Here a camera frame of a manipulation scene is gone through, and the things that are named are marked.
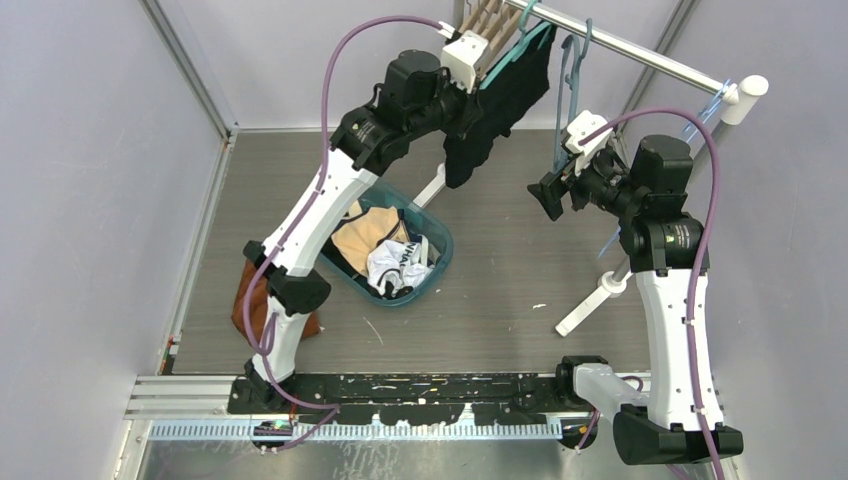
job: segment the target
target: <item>white wall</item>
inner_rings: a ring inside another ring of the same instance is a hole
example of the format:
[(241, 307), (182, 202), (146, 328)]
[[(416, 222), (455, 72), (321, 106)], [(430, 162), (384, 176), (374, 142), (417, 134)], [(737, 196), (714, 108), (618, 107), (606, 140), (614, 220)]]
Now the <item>white wall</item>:
[[(450, 22), (453, 0), (161, 0), (184, 39), (217, 103), (226, 104), (242, 128), (300, 128), (320, 124), (321, 84), (339, 39), (375, 17), (419, 15)], [(597, 28), (653, 48), (677, 0), (550, 0), (577, 18), (593, 17)], [(551, 58), (551, 81), (559, 78), (559, 40)], [(331, 90), (330, 123), (365, 103), (386, 65), (400, 51), (427, 49), (438, 55), (443, 38), (417, 25), (382, 25), (348, 44)], [(602, 47), (584, 63), (582, 107), (617, 115), (641, 67)], [(556, 92), (528, 112), (521, 125), (552, 128)]]
[[(751, 479), (848, 470), (846, 16), (844, 2), (702, 2), (673, 53), (721, 78), (771, 82), (721, 149), (707, 312), (718, 389), (745, 435)], [(708, 99), (664, 78), (644, 106), (697, 110)], [(633, 127), (631, 146), (682, 122)], [(699, 213), (707, 177), (693, 188)]]
[(103, 479), (221, 140), (137, 0), (0, 2), (0, 58), (0, 478)]

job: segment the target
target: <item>wooden floor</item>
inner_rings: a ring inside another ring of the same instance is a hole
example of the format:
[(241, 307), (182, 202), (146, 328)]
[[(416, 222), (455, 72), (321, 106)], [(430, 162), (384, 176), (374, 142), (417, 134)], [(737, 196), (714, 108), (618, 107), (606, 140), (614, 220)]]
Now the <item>wooden floor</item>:
[[(442, 137), (413, 145), (385, 178), (410, 198), (443, 160)], [(241, 249), (270, 234), (320, 162), (317, 133), (238, 137), (177, 355), (176, 373), (241, 373), (251, 356), (229, 315), (244, 265)], [(549, 169), (549, 132), (499, 139), (490, 160), (428, 211), (451, 230), (455, 255), (434, 287), (412, 304), (372, 305), (318, 266), (333, 285), (320, 308), (326, 330), (304, 341), (302, 372), (552, 371), (563, 355), (600, 354), (614, 368), (649, 368), (644, 311), (635, 285), (569, 337), (553, 327), (622, 258), (597, 260), (615, 219), (595, 208), (551, 222), (525, 186)], [(366, 319), (379, 332), (371, 329)]]

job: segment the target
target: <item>laundry basket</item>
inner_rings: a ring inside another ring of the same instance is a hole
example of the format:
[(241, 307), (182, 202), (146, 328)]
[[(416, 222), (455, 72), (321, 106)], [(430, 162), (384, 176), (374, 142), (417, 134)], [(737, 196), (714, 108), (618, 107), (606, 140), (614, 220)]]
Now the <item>laundry basket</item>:
[(338, 250), (332, 244), (332, 239), (327, 240), (319, 257), (330, 270), (342, 277), (354, 290), (369, 301), (384, 307), (406, 305), (427, 292), (445, 273), (445, 269), (448, 268), (448, 264), (453, 258), (453, 237), (451, 237), (445, 224), (412, 203), (412, 200), (382, 179), (378, 179), (374, 186), (359, 197), (359, 203), (363, 210), (371, 207), (395, 207), (398, 210), (403, 210), (403, 219), (407, 230), (410, 233), (427, 237), (430, 245), (441, 253), (433, 266), (433, 271), (409, 294), (400, 298), (386, 299), (371, 294), (368, 280), (353, 270), (347, 261), (338, 254)]

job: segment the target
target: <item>teal hanger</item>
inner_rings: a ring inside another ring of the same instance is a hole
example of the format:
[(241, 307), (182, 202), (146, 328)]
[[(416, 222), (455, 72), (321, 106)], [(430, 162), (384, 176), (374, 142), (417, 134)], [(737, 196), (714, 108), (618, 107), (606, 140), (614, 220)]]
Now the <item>teal hanger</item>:
[(480, 89), (484, 90), (489, 86), (490, 83), (501, 73), (501, 70), (506, 68), (511, 62), (518, 60), (519, 57), (524, 55), (524, 52), (527, 51), (527, 47), (530, 45), (530, 42), (536, 38), (537, 35), (541, 32), (549, 32), (550, 23), (541, 22), (530, 32), (527, 31), (527, 17), (530, 16), (530, 11), (533, 10), (533, 6), (538, 3), (539, 0), (530, 0), (527, 2), (527, 7), (524, 9), (524, 12), (521, 13), (521, 19), (518, 21), (518, 30), (521, 32), (521, 37), (518, 39), (518, 43), (515, 44), (506, 54), (501, 57), (498, 63), (489, 71), (489, 74), (486, 75), (486, 79), (483, 80), (483, 84), (480, 85)]

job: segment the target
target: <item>brown leather bag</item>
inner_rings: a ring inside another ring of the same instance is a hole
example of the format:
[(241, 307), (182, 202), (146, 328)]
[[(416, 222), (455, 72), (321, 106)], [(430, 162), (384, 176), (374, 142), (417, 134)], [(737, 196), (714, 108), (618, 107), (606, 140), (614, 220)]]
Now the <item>brown leather bag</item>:
[[(244, 270), (241, 272), (241, 283), (239, 283), (236, 301), (233, 303), (233, 315), (231, 319), (233, 321), (233, 325), (236, 326), (245, 339), (247, 339), (247, 332), (244, 329), (242, 302), (244, 302), (244, 295), (247, 293), (247, 286), (250, 283), (250, 279), (253, 278), (255, 273), (256, 267), (254, 267), (249, 261), (246, 261), (244, 264)], [(257, 342), (260, 338), (262, 338), (262, 330), (265, 328), (265, 318), (268, 315), (267, 284), (268, 280), (264, 277), (260, 278), (259, 282), (256, 284), (256, 288), (253, 290), (253, 294), (250, 296), (250, 327), (253, 329), (253, 335), (256, 337)], [(310, 315), (309, 319), (306, 321), (306, 326), (303, 327), (303, 335), (301, 335), (300, 339), (303, 340), (304, 338), (321, 333), (320, 325), (321, 324), (318, 323), (318, 315), (315, 312), (312, 312), (312, 315)]]

